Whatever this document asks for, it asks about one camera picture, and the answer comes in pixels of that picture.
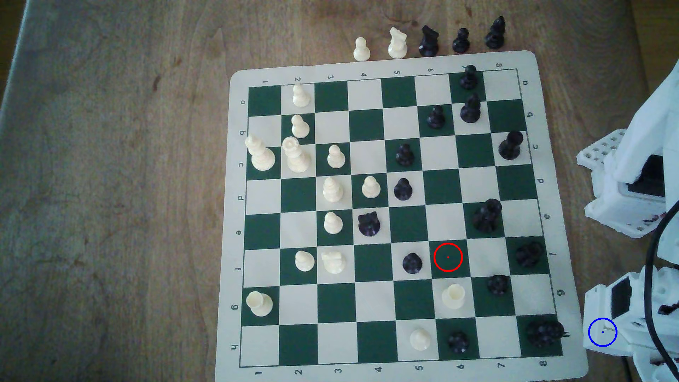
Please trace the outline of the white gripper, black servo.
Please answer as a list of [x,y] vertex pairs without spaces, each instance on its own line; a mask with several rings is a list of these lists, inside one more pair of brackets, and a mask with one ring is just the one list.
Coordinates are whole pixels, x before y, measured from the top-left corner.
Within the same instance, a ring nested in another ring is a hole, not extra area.
[[[582,345],[609,355],[631,357],[643,381],[676,381],[653,343],[644,313],[644,269],[585,294]],[[652,270],[652,318],[657,335],[678,363],[678,270]]]

